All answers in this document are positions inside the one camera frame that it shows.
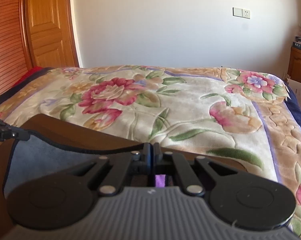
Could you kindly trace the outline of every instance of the blue cloth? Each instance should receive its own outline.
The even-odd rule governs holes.
[[[301,127],[301,110],[299,109],[296,96],[294,95],[292,89],[288,85],[287,85],[287,87],[289,89],[289,96],[291,97],[291,99],[288,98],[288,100],[285,103],[287,105],[287,108],[292,113],[293,117],[295,118],[295,121]]]

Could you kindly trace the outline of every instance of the bedspread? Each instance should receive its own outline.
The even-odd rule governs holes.
[[[139,142],[232,158],[296,196],[301,236],[301,127],[279,78],[230,68],[53,69],[0,105],[21,126],[43,113]]]

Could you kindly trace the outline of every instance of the red-brown slatted panel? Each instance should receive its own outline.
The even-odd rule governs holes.
[[[19,0],[0,0],[0,94],[27,71],[20,33]]]

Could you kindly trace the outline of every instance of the blank wall plate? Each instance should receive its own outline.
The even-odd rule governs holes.
[[[233,7],[233,16],[243,17],[242,9]]]
[[[250,10],[242,9],[243,10],[243,18],[250,19]]]

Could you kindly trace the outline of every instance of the white logo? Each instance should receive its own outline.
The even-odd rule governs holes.
[[[152,195],[152,194],[156,193],[156,190],[155,189],[151,189],[151,190],[148,190],[147,193]]]

